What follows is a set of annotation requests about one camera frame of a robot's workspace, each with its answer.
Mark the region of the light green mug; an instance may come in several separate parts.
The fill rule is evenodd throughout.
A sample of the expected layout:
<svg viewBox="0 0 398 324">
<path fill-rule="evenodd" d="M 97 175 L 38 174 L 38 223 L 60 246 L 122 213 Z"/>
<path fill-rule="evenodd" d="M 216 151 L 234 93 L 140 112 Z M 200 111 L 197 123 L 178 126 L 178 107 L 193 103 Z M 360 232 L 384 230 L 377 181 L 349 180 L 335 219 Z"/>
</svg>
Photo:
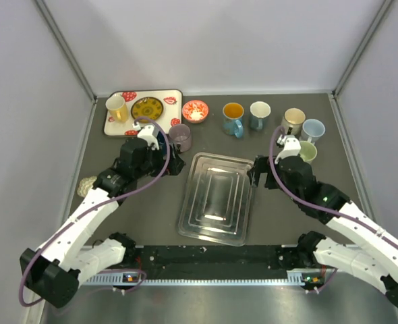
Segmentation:
<svg viewBox="0 0 398 324">
<path fill-rule="evenodd" d="M 300 157 L 302 160 L 308 164 L 311 164 L 317 156 L 317 148 L 314 144 L 308 141 L 300 141 Z"/>
</svg>

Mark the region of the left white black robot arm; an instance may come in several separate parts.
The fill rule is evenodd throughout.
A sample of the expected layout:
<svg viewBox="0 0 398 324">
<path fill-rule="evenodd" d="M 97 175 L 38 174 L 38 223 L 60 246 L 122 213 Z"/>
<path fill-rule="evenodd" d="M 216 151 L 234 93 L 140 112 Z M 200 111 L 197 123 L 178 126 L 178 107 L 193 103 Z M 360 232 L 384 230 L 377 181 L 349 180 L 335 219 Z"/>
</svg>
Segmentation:
<svg viewBox="0 0 398 324">
<path fill-rule="evenodd" d="M 24 300 L 24 289 L 28 288 L 54 307 L 64 307 L 94 275 L 108 272 L 113 265 L 132 266 L 136 251 L 132 240 L 123 234 L 110 235 L 88 252 L 82 252 L 82 247 L 126 198 L 151 187 L 151 183 L 137 187 L 139 179 L 151 176 L 157 181 L 176 176 L 184 165 L 177 145 L 170 141 L 148 144 L 141 138 L 126 140 L 118 158 L 99 173 L 67 221 L 36 250 L 28 248 L 21 254 L 20 304 L 31 306 Z"/>
</svg>

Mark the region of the teal mug white inside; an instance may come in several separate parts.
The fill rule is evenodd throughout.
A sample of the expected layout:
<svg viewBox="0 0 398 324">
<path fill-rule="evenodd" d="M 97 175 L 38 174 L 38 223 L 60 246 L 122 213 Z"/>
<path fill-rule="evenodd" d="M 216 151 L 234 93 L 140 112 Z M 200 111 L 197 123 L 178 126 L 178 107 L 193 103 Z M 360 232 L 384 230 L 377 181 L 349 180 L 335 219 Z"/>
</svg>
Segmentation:
<svg viewBox="0 0 398 324">
<path fill-rule="evenodd" d="M 250 105 L 250 128 L 261 131 L 271 114 L 271 106 L 264 101 L 256 101 Z"/>
</svg>

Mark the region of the purple mug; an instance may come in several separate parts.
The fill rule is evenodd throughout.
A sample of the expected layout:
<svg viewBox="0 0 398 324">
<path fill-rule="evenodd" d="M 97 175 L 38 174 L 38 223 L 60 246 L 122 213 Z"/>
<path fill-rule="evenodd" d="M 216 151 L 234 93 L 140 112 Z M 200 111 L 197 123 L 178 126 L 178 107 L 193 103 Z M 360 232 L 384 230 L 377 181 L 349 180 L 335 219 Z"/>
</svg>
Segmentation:
<svg viewBox="0 0 398 324">
<path fill-rule="evenodd" d="M 192 146 L 192 133 L 185 124 L 177 124 L 170 128 L 169 137 L 181 153 L 188 151 Z"/>
</svg>

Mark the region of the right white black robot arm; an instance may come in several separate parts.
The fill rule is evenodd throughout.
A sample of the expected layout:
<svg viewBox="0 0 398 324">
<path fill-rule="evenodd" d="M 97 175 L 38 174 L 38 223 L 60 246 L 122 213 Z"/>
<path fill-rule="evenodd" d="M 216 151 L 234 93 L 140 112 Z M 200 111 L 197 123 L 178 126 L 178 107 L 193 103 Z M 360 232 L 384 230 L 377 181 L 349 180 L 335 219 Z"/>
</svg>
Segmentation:
<svg viewBox="0 0 398 324">
<path fill-rule="evenodd" d="M 370 284 L 398 308 L 398 239 L 376 224 L 342 191 L 320 182 L 310 164 L 298 156 L 275 159 L 258 156 L 249 172 L 257 186 L 265 173 L 266 188 L 280 189 L 307 216 L 342 234 L 361 250 L 319 234 L 300 240 L 298 259 L 306 267 L 329 265 Z"/>
</svg>

